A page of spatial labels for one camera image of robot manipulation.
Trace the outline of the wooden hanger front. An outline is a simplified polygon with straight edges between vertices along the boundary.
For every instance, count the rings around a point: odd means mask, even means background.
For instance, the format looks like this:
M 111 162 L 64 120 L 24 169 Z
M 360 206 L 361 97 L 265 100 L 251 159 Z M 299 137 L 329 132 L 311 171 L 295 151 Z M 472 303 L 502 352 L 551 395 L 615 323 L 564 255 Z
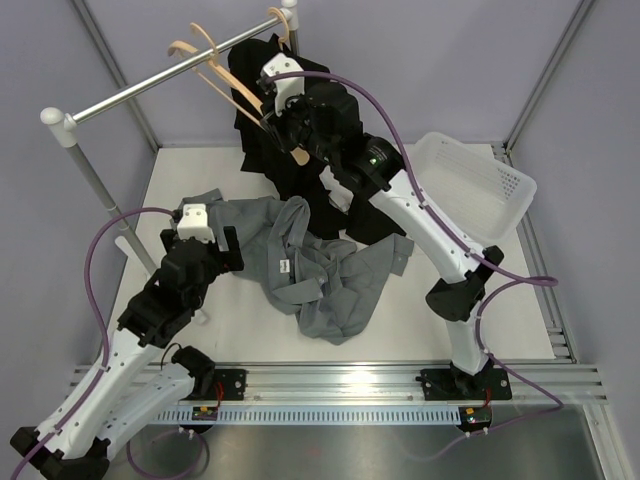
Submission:
M 249 103 L 249 108 L 245 108 L 241 104 L 239 104 L 236 100 L 233 99 L 232 96 L 225 93 L 214 81 L 212 81 L 207 75 L 202 73 L 198 67 L 190 67 L 192 71 L 194 71 L 201 79 L 203 79 L 210 87 L 216 90 L 222 97 L 224 97 L 229 103 L 231 103 L 235 109 L 245 116 L 248 120 L 250 120 L 254 125 L 256 125 L 259 129 L 264 130 L 262 125 L 260 124 L 261 118 L 261 107 L 262 101 L 254 95 L 242 82 L 240 82 L 229 70 L 223 67 L 220 64 L 219 57 L 220 51 L 216 42 L 213 38 L 204 30 L 200 25 L 192 22 L 190 23 L 190 30 L 192 34 L 199 35 L 203 39 L 207 41 L 210 48 L 213 49 L 213 53 L 208 54 L 205 58 L 205 65 L 212 71 L 217 78 L 222 80 L 227 86 L 231 88 L 232 93 L 239 93 L 240 96 Z M 186 58 L 187 54 L 197 54 L 203 53 L 198 50 L 195 46 L 182 41 L 175 40 L 169 45 L 167 50 L 168 56 L 177 56 L 180 58 Z M 304 166 L 310 161 L 310 155 L 298 148 L 292 150 L 291 155 L 293 156 L 294 161 L 300 165 Z

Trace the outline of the black shirt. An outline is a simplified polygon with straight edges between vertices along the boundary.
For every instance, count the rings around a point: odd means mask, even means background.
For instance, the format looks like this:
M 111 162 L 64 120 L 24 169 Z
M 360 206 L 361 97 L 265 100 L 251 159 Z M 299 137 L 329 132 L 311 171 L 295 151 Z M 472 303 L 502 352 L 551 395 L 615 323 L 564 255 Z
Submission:
M 254 95 L 261 89 L 257 84 L 263 65 L 278 53 L 291 54 L 280 48 L 278 37 L 267 41 L 251 38 L 231 48 L 227 62 L 230 73 Z M 405 231 L 366 200 L 353 200 L 347 211 L 336 208 L 330 201 L 320 175 L 325 164 L 316 158 L 300 166 L 289 154 L 282 153 L 269 135 L 246 115 L 236 114 L 234 128 L 239 131 L 244 161 L 241 170 L 259 173 L 270 180 L 281 200 L 294 196 L 305 199 L 310 208 L 308 230 L 323 240 L 335 240 L 341 232 L 365 245 L 374 244 L 391 234 L 403 236 Z

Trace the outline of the grey button shirt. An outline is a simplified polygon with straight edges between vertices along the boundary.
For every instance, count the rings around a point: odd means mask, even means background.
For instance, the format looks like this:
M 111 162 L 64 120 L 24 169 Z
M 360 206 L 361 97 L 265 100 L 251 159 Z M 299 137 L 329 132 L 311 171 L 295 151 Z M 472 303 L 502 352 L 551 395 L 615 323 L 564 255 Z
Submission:
M 306 337 L 340 345 L 369 324 L 391 275 L 404 273 L 412 240 L 390 234 L 363 249 L 322 240 L 309 229 L 311 210 L 299 196 L 225 200 L 217 189 L 185 198 L 205 206 L 214 234 L 234 227 L 243 270 L 278 311 L 295 316 Z

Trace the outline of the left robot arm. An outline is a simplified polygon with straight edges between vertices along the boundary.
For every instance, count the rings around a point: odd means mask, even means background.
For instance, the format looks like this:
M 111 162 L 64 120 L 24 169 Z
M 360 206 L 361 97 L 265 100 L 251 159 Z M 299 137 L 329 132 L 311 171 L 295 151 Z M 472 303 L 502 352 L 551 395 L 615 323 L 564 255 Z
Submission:
M 203 305 L 209 286 L 244 267 L 232 226 L 226 247 L 181 239 L 165 230 L 167 253 L 143 289 L 129 301 L 106 352 L 72 394 L 36 427 L 21 427 L 11 446 L 46 479 L 101 479 L 111 461 L 163 410 L 183 399 L 220 400 L 216 366 L 184 346 L 144 387 L 124 395 L 132 381 L 161 355 Z

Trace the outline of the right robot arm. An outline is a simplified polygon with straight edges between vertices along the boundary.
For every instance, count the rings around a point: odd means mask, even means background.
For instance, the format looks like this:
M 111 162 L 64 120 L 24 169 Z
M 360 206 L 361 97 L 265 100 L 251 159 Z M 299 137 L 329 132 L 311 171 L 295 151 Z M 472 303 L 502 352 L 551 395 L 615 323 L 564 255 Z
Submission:
M 485 398 L 493 362 L 478 344 L 475 316 L 490 266 L 455 243 L 462 233 L 450 220 L 436 222 L 428 214 L 426 196 L 412 185 L 400 152 L 364 132 L 358 102 L 342 85 L 320 82 L 305 89 L 293 80 L 278 80 L 261 88 L 261 123 L 278 147 L 301 149 L 328 164 L 341 186 L 393 220 L 436 267 L 440 278 L 426 303 L 445 321 L 452 359 L 442 380 L 422 373 L 419 381 L 464 399 Z

